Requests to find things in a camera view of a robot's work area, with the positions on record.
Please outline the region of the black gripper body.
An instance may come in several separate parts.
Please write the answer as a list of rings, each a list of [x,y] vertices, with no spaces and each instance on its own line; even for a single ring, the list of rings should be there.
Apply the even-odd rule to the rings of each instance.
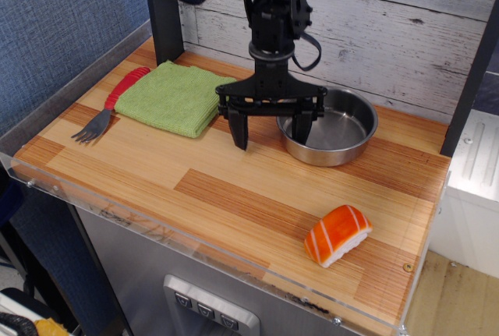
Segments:
[[[218,112],[227,118],[241,115],[324,115],[327,88],[296,79],[288,70],[293,53],[252,53],[254,74],[216,88]]]

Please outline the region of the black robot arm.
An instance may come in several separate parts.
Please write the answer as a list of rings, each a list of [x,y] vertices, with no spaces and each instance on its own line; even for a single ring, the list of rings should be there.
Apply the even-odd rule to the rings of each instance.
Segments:
[[[217,87],[218,110],[228,120],[232,139],[240,149],[248,144],[249,116],[288,116],[292,138],[305,143],[314,121],[324,114],[326,87],[292,76],[295,42],[303,39],[319,48],[306,28],[312,7],[307,0],[243,0],[251,29],[251,77]]]

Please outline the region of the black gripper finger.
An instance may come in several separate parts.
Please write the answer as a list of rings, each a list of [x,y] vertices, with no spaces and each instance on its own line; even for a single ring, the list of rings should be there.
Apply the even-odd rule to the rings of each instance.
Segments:
[[[306,144],[312,127],[312,115],[309,113],[297,114],[292,117],[292,138],[297,143]]]
[[[241,150],[246,150],[248,144],[248,118],[239,111],[228,113],[228,124],[234,144]]]

